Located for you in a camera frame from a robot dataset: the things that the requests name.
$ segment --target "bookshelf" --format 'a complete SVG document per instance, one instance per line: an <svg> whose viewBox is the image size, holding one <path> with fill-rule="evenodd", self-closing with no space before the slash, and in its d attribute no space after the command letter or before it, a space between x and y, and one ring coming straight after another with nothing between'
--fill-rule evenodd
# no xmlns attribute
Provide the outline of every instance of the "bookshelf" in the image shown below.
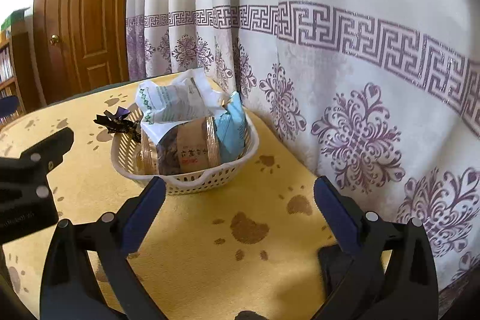
<svg viewBox="0 0 480 320"><path fill-rule="evenodd" d="M20 105L15 113L0 119L0 129L15 119L40 108L30 58L28 32L0 41L0 97L16 95Z"/></svg>

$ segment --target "blue package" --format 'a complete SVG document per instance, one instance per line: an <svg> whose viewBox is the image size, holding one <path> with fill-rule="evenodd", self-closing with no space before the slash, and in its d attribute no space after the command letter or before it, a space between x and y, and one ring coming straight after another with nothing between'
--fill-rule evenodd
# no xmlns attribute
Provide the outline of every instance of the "blue package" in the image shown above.
<svg viewBox="0 0 480 320"><path fill-rule="evenodd" d="M222 163L236 160L245 147L245 113L237 92L230 96L226 111L220 117L215 117Z"/></svg>

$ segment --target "purple floral pattern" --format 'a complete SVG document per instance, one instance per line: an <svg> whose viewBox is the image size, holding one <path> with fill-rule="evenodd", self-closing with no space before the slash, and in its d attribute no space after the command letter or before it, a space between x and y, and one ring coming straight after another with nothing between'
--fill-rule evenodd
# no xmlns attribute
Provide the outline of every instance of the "purple floral pattern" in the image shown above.
<svg viewBox="0 0 480 320"><path fill-rule="evenodd" d="M184 34L178 41L172 52L172 57L177 60L180 67L185 69L191 65L197 57L197 43L192 36Z"/></svg>
<svg viewBox="0 0 480 320"><path fill-rule="evenodd" d="M135 26L135 37L136 37L136 52L137 52L137 63L138 63L138 74L139 78L143 79L146 77L146 65L145 65L145 27L143 25Z"/></svg>
<svg viewBox="0 0 480 320"><path fill-rule="evenodd" d="M469 270L473 270L480 263L480 254L473 256L470 251L466 252L458 262L458 270L452 277L452 282L460 279Z"/></svg>
<svg viewBox="0 0 480 320"><path fill-rule="evenodd" d="M440 318L448 311L453 302L459 297L467 283L469 282L469 271L472 271L478 266L480 262L480 255L472 256L471 252L466 252L458 263L458 271L452 277L452 283L440 292L439 295L439 311Z"/></svg>
<svg viewBox="0 0 480 320"><path fill-rule="evenodd" d="M215 66L215 74L217 75L217 81L220 87L223 91L228 91L228 79L233 77L233 72L225 65L225 60L222 57L222 51L220 50L217 41L215 41Z"/></svg>
<svg viewBox="0 0 480 320"><path fill-rule="evenodd" d="M280 64L273 64L271 73L260 80L259 87L270 104L270 114L280 140L295 140L299 131L307 126L305 117L300 113L299 102L294 97L293 82L285 77L285 69Z"/></svg>
<svg viewBox="0 0 480 320"><path fill-rule="evenodd" d="M402 154L395 144L401 132L390 127L390 112L381 101L379 86L367 83L363 91L352 91L347 100L337 94L315 121L311 133L318 137L321 153L331 157L337 185L341 189L370 193L387 181L399 182L405 175Z"/></svg>
<svg viewBox="0 0 480 320"><path fill-rule="evenodd" d="M424 176L419 181L410 178L397 214L400 223L412 217L423 222L436 258L451 250L460 252L467 246L473 219L480 210L479 171L470 167L462 175L446 171L441 179L437 176L435 168L428 178Z"/></svg>
<svg viewBox="0 0 480 320"><path fill-rule="evenodd" d="M149 61L156 52L160 53L160 56L162 56L167 63L164 75L171 74L172 63L170 61L170 36L168 30L160 38L160 43L157 46L152 45L150 40L145 38L145 59Z"/></svg>
<svg viewBox="0 0 480 320"><path fill-rule="evenodd" d="M172 52L180 67L187 69L190 65L201 65L206 71L213 63L213 55L207 41L197 33L197 39L184 34L178 41Z"/></svg>
<svg viewBox="0 0 480 320"><path fill-rule="evenodd" d="M240 93L242 100L245 100L248 98L251 89L257 85L257 78L252 73L248 53L238 37L233 45L233 63L237 91Z"/></svg>
<svg viewBox="0 0 480 320"><path fill-rule="evenodd" d="M198 66L202 66L206 71L210 69L213 63L212 51L208 47L208 43L201 38L197 33L197 63Z"/></svg>
<svg viewBox="0 0 480 320"><path fill-rule="evenodd" d="M140 71L137 62L137 37L135 26L127 27L127 62L130 80L140 79Z"/></svg>

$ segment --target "door handle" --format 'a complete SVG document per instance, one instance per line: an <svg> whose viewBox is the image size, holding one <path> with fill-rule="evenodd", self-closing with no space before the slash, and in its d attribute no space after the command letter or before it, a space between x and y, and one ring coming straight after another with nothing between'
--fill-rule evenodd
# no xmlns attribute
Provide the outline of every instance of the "door handle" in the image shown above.
<svg viewBox="0 0 480 320"><path fill-rule="evenodd" d="M52 34L51 39L49 40L50 45L57 45L60 42L59 36Z"/></svg>

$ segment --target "brown paw print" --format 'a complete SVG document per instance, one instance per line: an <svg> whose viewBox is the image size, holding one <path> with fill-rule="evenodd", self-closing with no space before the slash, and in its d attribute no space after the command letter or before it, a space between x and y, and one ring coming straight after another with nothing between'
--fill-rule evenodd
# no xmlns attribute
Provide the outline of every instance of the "brown paw print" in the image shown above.
<svg viewBox="0 0 480 320"><path fill-rule="evenodd" d="M57 187L54 187L54 188L52 189L52 194L55 196L55 194L57 193L57 191L58 191L58 186L57 186ZM65 199L65 197L58 197L58 198L57 198L57 202L62 202L64 199ZM62 211L58 211L57 213L58 213L58 216L59 216L59 217L63 216L63 212L62 212Z"/></svg>
<svg viewBox="0 0 480 320"><path fill-rule="evenodd" d="M8 254L8 264L12 262L12 265L8 267L8 272L10 274L11 284L13 285L13 290L16 294L20 293L23 290L25 293L28 293L28 289L22 285L22 276L25 275L25 271L21 270L18 272L18 256L15 256L15 261L12 260L11 254Z"/></svg>
<svg viewBox="0 0 480 320"><path fill-rule="evenodd" d="M223 224L224 219L215 219L212 221L212 224L218 225ZM232 231L232 236L239 243L242 244L255 244L266 238L270 227L267 224L256 223L255 221L249 219L247 215L239 211L235 216L233 216L230 223L230 229ZM216 245L222 245L226 242L224 238L219 238L214 241ZM235 253L236 260L242 260L245 257L245 252L243 250L238 250ZM268 254L265 250L260 251L260 259L268 260Z"/></svg>
<svg viewBox="0 0 480 320"><path fill-rule="evenodd" d="M5 148L5 151L3 151L3 155L8 156L12 148L13 148L13 145L7 145L7 147Z"/></svg>
<svg viewBox="0 0 480 320"><path fill-rule="evenodd" d="M27 125L25 125L25 129L26 129L27 131L30 131L30 128L31 128L31 127L35 127L35 126L36 126L35 123L36 123L38 120L39 120L39 118L36 117L35 119L32 119L32 120L28 121L28 122L27 122Z"/></svg>
<svg viewBox="0 0 480 320"><path fill-rule="evenodd" d="M113 139L113 136L111 133L109 133L108 129L104 127L98 127L98 129L103 129L95 138L97 139L98 142L100 143L105 143L107 141L110 141ZM95 136L95 133L89 133L90 136ZM95 145L93 148L94 151L98 150L98 145Z"/></svg>
<svg viewBox="0 0 480 320"><path fill-rule="evenodd" d="M126 102L125 100L122 100L122 99L123 99L123 98L127 98L127 97L128 97L128 95L123 95L123 94L119 94L119 95L117 95L116 97L113 97L113 95L110 95L110 99L107 99L107 100L105 101L105 103L106 103L109 107L111 107L111 106L117 104L118 101Z"/></svg>
<svg viewBox="0 0 480 320"><path fill-rule="evenodd" d="M68 126L68 118L64 118L63 120L57 120L57 124L53 124L51 127L53 129L50 130L50 133L56 132L56 129L63 129Z"/></svg>
<svg viewBox="0 0 480 320"><path fill-rule="evenodd" d="M127 256L127 259L135 259L135 258L138 258L139 257L139 253L138 252L134 252L133 254L130 254ZM140 276L140 275L137 275L137 279L140 281L140 282L143 282L143 278ZM105 274L105 271L103 270L103 266L100 262L98 262L98 266L97 266L97 271L95 271L95 278L97 281L100 281L100 282L105 282L105 283L108 283L109 279L107 278L106 274Z"/></svg>
<svg viewBox="0 0 480 320"><path fill-rule="evenodd" d="M290 192L294 191L292 186L289 186L288 189ZM279 194L278 197L280 199L285 199L285 196L282 194ZM313 212L310 201L302 194L292 196L286 206L286 211L288 212L288 214L303 213L307 216L311 216Z"/></svg>
<svg viewBox="0 0 480 320"><path fill-rule="evenodd" d="M273 174L274 166L280 168L279 164L275 164L275 157L273 155L260 155L255 163L262 165L260 171L263 172L265 169L269 169L271 174Z"/></svg>
<svg viewBox="0 0 480 320"><path fill-rule="evenodd" d="M323 226L322 227L322 232L325 231L327 228L328 228L328 226ZM328 229L327 234L328 234L328 237L327 237L328 240L333 239L333 235L332 235L332 232L330 231L330 229Z"/></svg>

